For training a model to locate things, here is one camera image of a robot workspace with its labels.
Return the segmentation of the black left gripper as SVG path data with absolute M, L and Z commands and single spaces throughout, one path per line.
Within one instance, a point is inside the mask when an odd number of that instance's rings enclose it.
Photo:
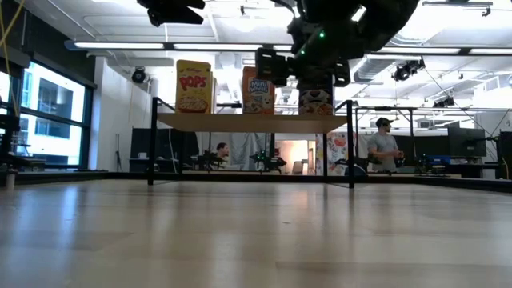
M 167 23 L 181 23 L 200 25 L 203 17 L 192 11 L 191 8 L 204 9 L 204 0 L 136 0 L 141 6 L 148 9 L 150 23 L 160 27 Z

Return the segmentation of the blue Frosted Flakes cereal box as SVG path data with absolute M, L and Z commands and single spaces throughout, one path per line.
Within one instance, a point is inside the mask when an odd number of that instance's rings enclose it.
M 333 95 L 328 90 L 301 90 L 299 94 L 299 115 L 333 115 Z

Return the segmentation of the orange Mini Wheats cereal box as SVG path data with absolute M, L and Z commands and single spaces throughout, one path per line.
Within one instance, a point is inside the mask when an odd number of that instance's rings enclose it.
M 275 88 L 271 81 L 257 77 L 255 67 L 245 66 L 242 72 L 242 112 L 274 114 Z

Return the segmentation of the yellow Corn Pops cereal box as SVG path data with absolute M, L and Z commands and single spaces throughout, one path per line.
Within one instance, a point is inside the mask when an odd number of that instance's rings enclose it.
M 208 62 L 178 60 L 175 111 L 210 114 L 212 111 L 212 72 Z

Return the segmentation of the wooden shelf with black legs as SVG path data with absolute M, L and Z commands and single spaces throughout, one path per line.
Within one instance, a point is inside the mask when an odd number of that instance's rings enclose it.
M 154 184 L 155 175 L 155 139 L 157 123 L 162 122 L 181 132 L 208 133 L 271 133 L 271 134 L 322 134 L 323 148 L 327 148 L 327 134 L 341 126 L 346 126 L 348 133 L 348 168 L 349 178 L 354 174 L 354 125 L 351 109 L 353 102 L 345 100 L 334 108 L 339 111 L 346 108 L 345 116 L 319 115 L 276 115 L 276 114 L 176 114 L 160 113 L 158 107 L 164 105 L 174 108 L 158 97 L 151 100 L 150 118 L 150 156 L 148 160 L 147 184 Z

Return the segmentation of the white hanging sheet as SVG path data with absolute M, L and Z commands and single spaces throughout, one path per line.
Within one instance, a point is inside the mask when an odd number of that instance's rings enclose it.
M 229 136 L 230 164 L 236 170 L 257 171 L 263 169 L 263 164 L 257 164 L 251 158 L 265 151 L 270 155 L 270 149 L 275 146 L 275 135 L 270 133 L 232 133 Z

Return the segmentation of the person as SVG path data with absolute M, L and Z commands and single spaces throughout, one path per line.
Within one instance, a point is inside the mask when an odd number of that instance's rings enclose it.
M 376 121 L 378 131 L 371 135 L 367 143 L 368 159 L 375 172 L 395 173 L 397 171 L 395 161 L 404 156 L 394 136 L 390 134 L 392 122 L 393 120 L 388 118 L 379 118 Z
M 212 162 L 214 170 L 226 169 L 230 164 L 230 149 L 225 142 L 220 142 L 217 145 L 216 153 Z

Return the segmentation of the black partition panel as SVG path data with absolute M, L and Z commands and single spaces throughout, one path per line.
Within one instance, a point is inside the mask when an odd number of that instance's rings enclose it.
M 150 129 L 133 128 L 129 164 L 131 173 L 148 170 L 150 156 Z M 154 171 L 177 173 L 183 160 L 183 168 L 189 170 L 192 157 L 199 155 L 198 138 L 195 132 L 181 132 L 176 129 L 157 129 L 155 139 Z

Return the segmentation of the black ceiling track fixture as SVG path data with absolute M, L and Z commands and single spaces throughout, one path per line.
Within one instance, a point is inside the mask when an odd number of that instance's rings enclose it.
M 491 13 L 493 1 L 478 0 L 425 0 L 423 6 L 450 7 L 450 8 L 479 8 L 484 9 L 482 16 L 486 17 Z

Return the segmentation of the black computer monitor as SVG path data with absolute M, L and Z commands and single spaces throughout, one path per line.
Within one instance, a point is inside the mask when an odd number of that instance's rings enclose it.
M 486 156 L 484 130 L 450 127 L 448 141 L 451 156 L 464 158 Z

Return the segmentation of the dark workbench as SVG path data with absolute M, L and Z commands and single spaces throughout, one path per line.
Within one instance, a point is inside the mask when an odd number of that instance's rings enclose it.
M 30 155 L 25 138 L 18 133 L 20 117 L 0 114 L 0 170 L 44 171 L 45 160 Z

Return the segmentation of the black equipment box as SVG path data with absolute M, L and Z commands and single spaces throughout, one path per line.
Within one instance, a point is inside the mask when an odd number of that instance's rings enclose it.
M 498 139 L 498 178 L 512 180 L 512 131 L 501 131 Z

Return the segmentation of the silver ventilation duct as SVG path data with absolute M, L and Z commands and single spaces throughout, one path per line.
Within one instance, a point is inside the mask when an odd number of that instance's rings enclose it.
M 397 61 L 395 56 L 368 54 L 351 68 L 351 77 L 354 82 L 368 83 L 378 74 L 392 66 Z

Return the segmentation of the black metal gantry frame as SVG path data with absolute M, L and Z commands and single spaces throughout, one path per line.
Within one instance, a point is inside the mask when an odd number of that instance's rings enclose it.
M 495 109 L 495 108 L 454 108 L 454 107 L 448 107 L 448 108 L 421 108 L 421 107 L 397 107 L 397 106 L 356 106 L 355 108 L 352 108 L 351 111 L 354 113 L 355 117 L 358 116 L 358 112 L 360 110 L 364 110 L 365 114 L 368 114 L 369 112 L 377 112 L 380 114 L 391 112 L 396 112 L 401 114 L 409 123 L 409 145 L 405 145 L 406 150 L 406 160 L 410 163 L 416 162 L 417 158 L 422 155 L 426 154 L 429 155 L 427 152 L 422 152 L 420 146 L 416 144 L 416 136 L 415 136 L 415 130 L 414 127 L 414 114 L 418 114 L 424 118 L 431 117 L 432 119 L 435 119 L 436 117 L 445 117 L 445 116 L 453 116 L 457 117 L 457 119 L 452 121 L 447 121 L 441 124 L 434 124 L 433 126 L 429 126 L 428 130 L 439 130 L 442 129 L 444 126 L 449 126 L 454 122 L 466 122 L 466 121 L 472 121 L 480 130 L 485 131 L 486 141 L 492 142 L 492 146 L 496 149 L 495 152 L 492 152 L 491 154 L 496 157 L 496 162 L 492 162 L 491 165 L 494 165 L 495 169 L 500 168 L 498 164 L 498 139 L 499 134 L 498 128 L 500 124 L 497 125 L 497 128 L 494 132 L 489 132 L 485 129 L 483 124 L 477 121 L 476 116 L 478 114 L 491 114 L 491 113 L 498 113 L 503 112 L 503 119 L 506 119 L 509 115 L 512 115 L 511 109 Z

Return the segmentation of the black window frame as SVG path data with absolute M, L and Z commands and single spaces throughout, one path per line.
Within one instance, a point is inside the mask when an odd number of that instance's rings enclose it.
M 0 68 L 0 114 L 18 118 L 8 153 L 29 170 L 76 170 L 87 163 L 92 90 L 39 63 Z

